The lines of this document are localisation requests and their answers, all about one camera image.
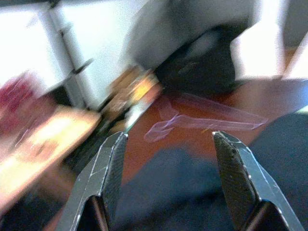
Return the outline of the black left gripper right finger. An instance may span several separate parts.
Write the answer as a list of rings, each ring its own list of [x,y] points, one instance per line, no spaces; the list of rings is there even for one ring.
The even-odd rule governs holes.
[[[275,179],[238,138],[213,133],[224,197],[236,231],[302,231]]]

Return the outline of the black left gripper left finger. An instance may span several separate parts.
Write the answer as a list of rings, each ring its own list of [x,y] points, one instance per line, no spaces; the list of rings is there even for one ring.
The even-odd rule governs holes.
[[[115,219],[128,135],[109,136],[78,175],[57,224],[59,231],[78,231],[81,226],[109,231]]]

